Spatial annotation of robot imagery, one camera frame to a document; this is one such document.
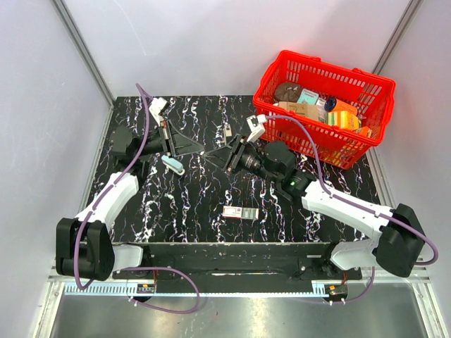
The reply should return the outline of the beige and black stapler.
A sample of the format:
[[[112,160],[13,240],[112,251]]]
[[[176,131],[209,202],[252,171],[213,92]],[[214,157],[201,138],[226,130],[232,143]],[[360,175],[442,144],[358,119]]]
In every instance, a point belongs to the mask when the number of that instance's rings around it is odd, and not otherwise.
[[[232,138],[233,132],[231,130],[231,126],[226,123],[223,127],[223,136],[224,136],[224,142],[226,143],[229,139]]]

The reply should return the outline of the light blue stapler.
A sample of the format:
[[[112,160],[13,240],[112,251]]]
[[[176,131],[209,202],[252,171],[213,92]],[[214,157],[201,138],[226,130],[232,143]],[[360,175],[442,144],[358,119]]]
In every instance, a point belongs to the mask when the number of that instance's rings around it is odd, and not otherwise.
[[[185,174],[185,169],[180,161],[177,161],[173,157],[163,155],[161,157],[162,163],[170,170],[172,170],[176,175],[183,176]]]

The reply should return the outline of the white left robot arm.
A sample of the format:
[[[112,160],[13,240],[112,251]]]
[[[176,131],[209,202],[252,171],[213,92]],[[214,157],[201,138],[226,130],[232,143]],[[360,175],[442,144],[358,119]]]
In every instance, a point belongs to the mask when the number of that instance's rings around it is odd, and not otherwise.
[[[203,145],[166,120],[145,139],[134,136],[127,127],[117,127],[110,143],[116,171],[83,211],[74,218],[62,218],[56,226],[59,275],[104,281],[111,273],[128,268],[137,278],[149,276],[153,263],[144,256],[144,249],[135,244],[112,244],[111,226],[145,183],[149,173],[147,156],[161,154],[166,167],[183,175],[183,165],[176,158],[204,150]]]

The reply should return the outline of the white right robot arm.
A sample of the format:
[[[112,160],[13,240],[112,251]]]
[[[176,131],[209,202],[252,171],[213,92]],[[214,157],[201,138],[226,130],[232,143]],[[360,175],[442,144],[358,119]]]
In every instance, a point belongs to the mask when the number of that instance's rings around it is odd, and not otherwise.
[[[425,234],[414,210],[375,205],[334,188],[296,166],[296,158],[284,142],[270,142],[262,152],[241,135],[209,151],[205,159],[214,166],[236,173],[246,170],[274,183],[276,192],[292,204],[340,221],[366,236],[357,242],[332,243],[320,262],[321,272],[335,279],[352,268],[381,267],[409,277],[425,244]]]

